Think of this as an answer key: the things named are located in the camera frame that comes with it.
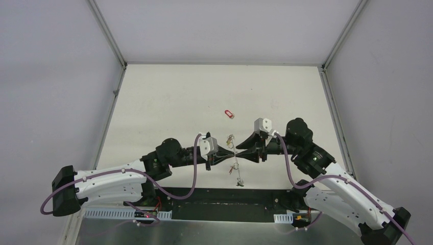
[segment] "gray wall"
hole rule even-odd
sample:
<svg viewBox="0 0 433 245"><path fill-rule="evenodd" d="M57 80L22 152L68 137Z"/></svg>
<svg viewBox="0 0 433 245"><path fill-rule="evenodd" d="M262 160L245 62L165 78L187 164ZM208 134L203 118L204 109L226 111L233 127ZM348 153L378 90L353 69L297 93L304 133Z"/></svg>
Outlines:
<svg viewBox="0 0 433 245"><path fill-rule="evenodd" d="M1 244L57 243L39 207L62 166L93 166L120 73L86 1L1 1Z"/></svg>
<svg viewBox="0 0 433 245"><path fill-rule="evenodd" d="M433 1L370 1L328 69L360 182L430 244ZM399 244L408 244L402 237Z"/></svg>

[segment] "red carabiner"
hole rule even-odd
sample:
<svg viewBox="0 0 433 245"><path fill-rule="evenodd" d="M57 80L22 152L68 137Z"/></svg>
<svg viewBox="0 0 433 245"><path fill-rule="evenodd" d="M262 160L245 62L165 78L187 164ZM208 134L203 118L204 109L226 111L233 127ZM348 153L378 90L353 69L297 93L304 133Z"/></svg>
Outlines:
<svg viewBox="0 0 433 245"><path fill-rule="evenodd" d="M230 118L233 119L234 118L234 114L231 113L229 110L225 110L224 113Z"/></svg>

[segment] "pink cable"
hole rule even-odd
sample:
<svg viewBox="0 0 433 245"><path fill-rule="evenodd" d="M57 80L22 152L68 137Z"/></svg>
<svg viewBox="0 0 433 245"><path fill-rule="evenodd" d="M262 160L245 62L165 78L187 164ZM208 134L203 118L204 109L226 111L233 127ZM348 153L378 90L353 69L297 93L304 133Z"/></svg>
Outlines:
<svg viewBox="0 0 433 245"><path fill-rule="evenodd" d="M155 184L164 194L166 194L167 196L174 198L174 199L178 199L178 200L183 200L186 199L188 197L190 197L192 195L192 193L194 192L194 189L196 188L196 181L197 181L197 144L199 142L199 139L202 135L198 134L195 141L194 141L194 149L193 149L193 163L194 163L194 177L193 177L193 186L191 187L191 190L189 190L189 193L184 195L184 196L177 196L177 195L173 195L168 193L166 190L164 190L158 183L156 183L156 181L154 179L152 179L148 174L146 174L145 172L136 170L136 169L125 169L125 172L133 172L133 173L138 173L141 174L143 176L145 176L147 179L149 179L153 184ZM87 179L93 179L99 176L104 176L104 175L110 175L110 174L114 174L114 173L121 173L122 169L117 169L117 170L111 170L111 171L107 171L107 172L103 172L103 173L99 173L99 174L94 174L94 175L90 175L87 176ZM41 207L40 207L40 212L43 215L49 215L52 214L52 211L49 212L45 212L44 208L46 206L46 204L48 203L48 201L57 193L61 192L62 190L64 190L65 188L70 187L71 185L75 185L77 183L80 183L84 181L82 178L81 179L77 179L74 180L72 182L69 182L63 186L61 186L60 188L58 188L57 190L53 191L53 193L51 193L42 203ZM148 215L149 217L152 217L153 215L151 215L150 213L144 212L142 210L140 210L139 208L135 207L134 205L132 205L130 202L126 202L126 204L128 204L129 206L131 206L132 208L134 208L135 210L142 212L146 215ZM159 222L159 219L157 217L155 217L155 220L157 221L156 223Z"/></svg>
<svg viewBox="0 0 433 245"><path fill-rule="evenodd" d="M279 135L278 133L275 133L275 135L278 137L278 139L281 142L284 142L283 138L281 137L281 135ZM314 180L308 182L305 185L297 185L295 183L295 181L293 181L292 178L292 174L290 172L290 163L288 161L288 153L287 153L287 149L286 147L283 147L283 151L284 151L284 158L285 158L285 164L286 164L286 168L287 168L287 175L288 175L288 179L290 181L290 183L296 188L296 189L304 189L307 188L311 185L313 185L314 183L324 180L324 179L328 179L328 178L335 178L335 179L339 179L339 180L343 180L343 181L347 181L346 178L341 177L341 176L337 176L337 175L326 175L326 176L320 176L318 178L315 178ZM359 187L358 185L356 185L355 183L353 183L352 181L348 182L351 186L353 186L355 189L357 189L359 192L361 192L368 200L370 200L379 210L383 210L384 215L401 231L401 233L403 233L405 235L405 237L409 240L409 242L412 245L416 245L415 241L412 239L412 237L409 235L409 233L407 233L393 218L392 216L386 212L383 207L376 201L374 200L368 193L366 193L361 187Z"/></svg>

